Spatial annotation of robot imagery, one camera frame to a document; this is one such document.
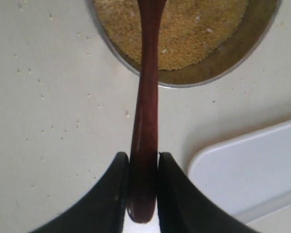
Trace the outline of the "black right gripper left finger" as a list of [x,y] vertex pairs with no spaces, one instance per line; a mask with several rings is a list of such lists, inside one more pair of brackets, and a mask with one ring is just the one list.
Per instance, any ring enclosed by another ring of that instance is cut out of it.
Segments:
[[129,159],[118,152],[96,185],[76,204],[34,233],[121,233],[128,189]]

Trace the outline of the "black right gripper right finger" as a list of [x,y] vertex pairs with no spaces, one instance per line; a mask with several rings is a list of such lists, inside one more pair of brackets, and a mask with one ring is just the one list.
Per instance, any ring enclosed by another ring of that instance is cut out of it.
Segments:
[[204,196],[173,156],[160,153],[157,204],[162,233],[253,233]]

